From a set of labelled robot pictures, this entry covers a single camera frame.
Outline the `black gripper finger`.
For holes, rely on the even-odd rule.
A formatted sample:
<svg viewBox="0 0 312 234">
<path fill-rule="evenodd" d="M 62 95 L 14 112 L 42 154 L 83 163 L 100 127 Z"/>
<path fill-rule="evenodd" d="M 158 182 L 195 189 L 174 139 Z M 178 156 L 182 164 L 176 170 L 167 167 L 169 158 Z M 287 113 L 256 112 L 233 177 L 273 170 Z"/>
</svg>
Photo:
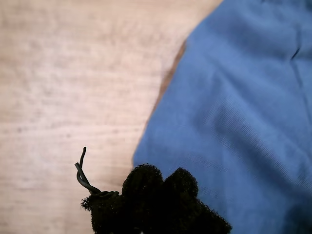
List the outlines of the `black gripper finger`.
<svg viewBox="0 0 312 234">
<path fill-rule="evenodd" d="M 92 192 L 81 206 L 91 213 L 96 234 L 139 234 L 150 214 L 149 202 L 163 183 L 160 170 L 151 164 L 132 169 L 122 191 Z"/>
<path fill-rule="evenodd" d="M 229 234 L 232 226 L 201 202 L 196 179 L 183 168 L 167 177 L 161 191 L 160 230 L 164 234 Z"/>
</svg>

